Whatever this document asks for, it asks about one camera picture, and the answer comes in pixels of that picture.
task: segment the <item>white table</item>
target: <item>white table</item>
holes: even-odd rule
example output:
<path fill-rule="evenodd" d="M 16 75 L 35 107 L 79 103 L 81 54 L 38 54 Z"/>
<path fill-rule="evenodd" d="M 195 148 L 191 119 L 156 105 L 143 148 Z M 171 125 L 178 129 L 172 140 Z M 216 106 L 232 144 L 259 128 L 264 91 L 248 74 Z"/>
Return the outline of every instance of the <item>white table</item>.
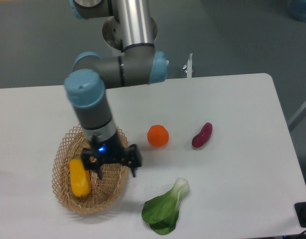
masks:
<path fill-rule="evenodd" d="M 269 75 L 173 79 L 107 90 L 115 118 L 144 158 L 137 178 L 107 210 L 79 216 L 52 193 L 57 148 L 78 124 L 62 86 L 0 89 L 0 239 L 159 238 L 142 221 L 143 203 L 188 179 L 170 239 L 243 239 L 297 234 L 294 203 L 306 187 Z M 192 137 L 206 123 L 202 150 Z M 146 140 L 169 131 L 166 148 Z"/>

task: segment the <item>orange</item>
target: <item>orange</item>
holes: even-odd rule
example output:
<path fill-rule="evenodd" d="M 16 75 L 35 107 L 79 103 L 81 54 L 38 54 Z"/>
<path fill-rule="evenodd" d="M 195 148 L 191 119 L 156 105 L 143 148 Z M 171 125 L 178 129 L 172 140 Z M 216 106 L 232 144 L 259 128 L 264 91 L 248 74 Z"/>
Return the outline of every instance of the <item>orange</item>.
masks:
<path fill-rule="evenodd" d="M 153 125 L 147 132 L 148 142 L 156 147 L 162 147 L 169 140 L 168 131 L 162 125 Z"/>

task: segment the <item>metal arm tube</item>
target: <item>metal arm tube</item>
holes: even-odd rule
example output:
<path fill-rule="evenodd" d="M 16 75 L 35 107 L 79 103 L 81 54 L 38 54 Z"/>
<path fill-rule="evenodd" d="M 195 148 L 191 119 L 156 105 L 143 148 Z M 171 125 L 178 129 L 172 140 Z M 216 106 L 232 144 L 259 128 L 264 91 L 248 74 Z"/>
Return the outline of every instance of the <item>metal arm tube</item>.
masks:
<path fill-rule="evenodd" d="M 124 49 L 136 44 L 154 44 L 147 0 L 117 0 L 117 6 Z"/>
<path fill-rule="evenodd" d="M 98 0 L 70 0 L 74 14 L 84 19 L 118 15 L 112 1 L 102 0 L 97 3 Z"/>

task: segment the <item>green leaf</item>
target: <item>green leaf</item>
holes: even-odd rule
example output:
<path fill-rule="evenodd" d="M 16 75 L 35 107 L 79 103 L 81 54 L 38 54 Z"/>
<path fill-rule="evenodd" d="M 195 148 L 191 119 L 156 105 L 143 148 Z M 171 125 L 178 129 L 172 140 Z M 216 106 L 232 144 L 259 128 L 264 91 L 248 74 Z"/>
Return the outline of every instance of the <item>green leaf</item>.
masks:
<path fill-rule="evenodd" d="M 159 235 L 167 235 L 176 228 L 176 222 L 179 216 L 179 211 L 155 224 L 150 224 L 150 228 Z"/>
<path fill-rule="evenodd" d="M 166 235 L 172 232 L 176 227 L 181 201 L 189 190 L 188 181 L 184 178 L 177 178 L 170 191 L 144 204 L 143 220 L 157 234 Z"/>
<path fill-rule="evenodd" d="M 142 210 L 144 222 L 155 224 L 170 217 L 175 211 L 176 203 L 177 200 L 174 200 L 171 190 L 147 201 Z"/>

